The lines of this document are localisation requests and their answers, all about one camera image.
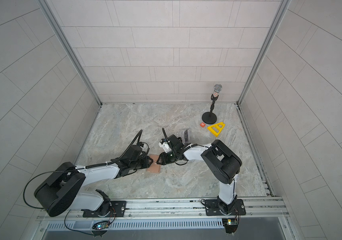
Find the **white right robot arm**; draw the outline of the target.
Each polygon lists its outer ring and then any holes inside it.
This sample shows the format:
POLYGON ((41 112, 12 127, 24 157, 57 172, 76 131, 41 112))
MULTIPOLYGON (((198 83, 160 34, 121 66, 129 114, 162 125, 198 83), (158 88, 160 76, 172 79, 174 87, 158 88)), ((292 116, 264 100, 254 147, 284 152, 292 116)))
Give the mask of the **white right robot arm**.
POLYGON ((237 175, 242 166, 241 159, 221 140, 206 145, 183 143, 181 138, 171 135, 159 142, 164 150, 158 165, 173 164, 178 161, 203 161, 219 180, 219 202, 229 208, 236 201, 237 175))

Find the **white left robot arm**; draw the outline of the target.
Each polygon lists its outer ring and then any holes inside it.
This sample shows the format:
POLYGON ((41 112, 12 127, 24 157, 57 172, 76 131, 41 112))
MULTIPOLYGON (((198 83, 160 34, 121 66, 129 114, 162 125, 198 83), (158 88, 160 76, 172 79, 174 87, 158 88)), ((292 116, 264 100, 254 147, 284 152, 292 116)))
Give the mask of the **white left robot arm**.
POLYGON ((111 199, 101 190, 86 191, 85 186, 148 169, 153 162, 138 145, 128 147, 121 157, 109 163, 82 167, 65 162, 36 188, 34 197, 50 217, 67 210, 82 210, 85 217, 105 217, 113 212, 111 199))

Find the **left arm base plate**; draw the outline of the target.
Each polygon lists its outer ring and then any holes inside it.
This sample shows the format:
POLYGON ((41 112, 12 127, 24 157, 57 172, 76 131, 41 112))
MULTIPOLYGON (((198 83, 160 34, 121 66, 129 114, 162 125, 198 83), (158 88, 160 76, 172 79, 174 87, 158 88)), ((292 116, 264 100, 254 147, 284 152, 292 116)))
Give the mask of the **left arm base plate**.
POLYGON ((120 218, 124 216, 126 206, 126 201, 110 201, 107 204, 103 204, 95 211, 82 209, 83 218, 120 218))

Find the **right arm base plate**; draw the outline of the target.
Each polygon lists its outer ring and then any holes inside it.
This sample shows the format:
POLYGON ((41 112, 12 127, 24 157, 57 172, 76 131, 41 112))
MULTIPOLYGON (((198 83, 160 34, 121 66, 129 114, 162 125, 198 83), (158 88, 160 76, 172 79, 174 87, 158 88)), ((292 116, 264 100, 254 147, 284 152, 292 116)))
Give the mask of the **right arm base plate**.
POLYGON ((200 203, 205 207, 207 216, 245 216, 246 210, 242 199, 234 199, 227 205, 225 202, 216 199, 202 199, 200 203))

